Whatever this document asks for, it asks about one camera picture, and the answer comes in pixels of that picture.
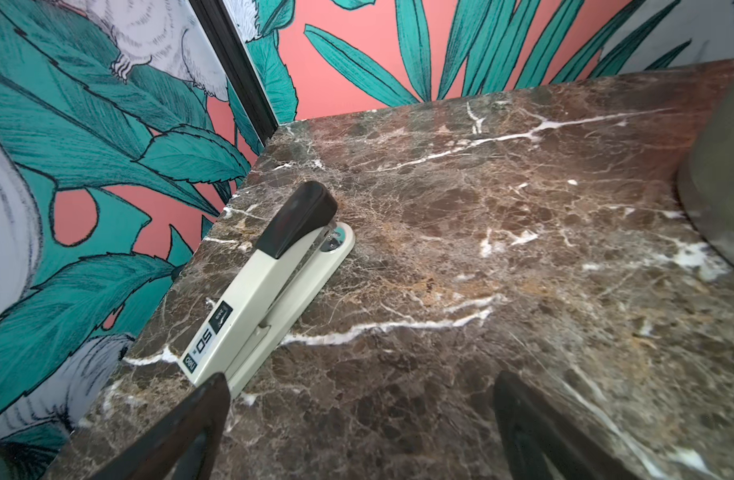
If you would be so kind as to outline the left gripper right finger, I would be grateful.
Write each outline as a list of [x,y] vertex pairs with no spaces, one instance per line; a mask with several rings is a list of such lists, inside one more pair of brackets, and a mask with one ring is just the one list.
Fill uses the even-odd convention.
[[497,376],[493,408],[514,479],[637,477],[512,372]]

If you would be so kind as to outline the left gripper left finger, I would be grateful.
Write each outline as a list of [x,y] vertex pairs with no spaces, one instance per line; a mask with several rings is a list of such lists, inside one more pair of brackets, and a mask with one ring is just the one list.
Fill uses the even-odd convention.
[[211,375],[95,479],[208,479],[231,402],[225,375]]

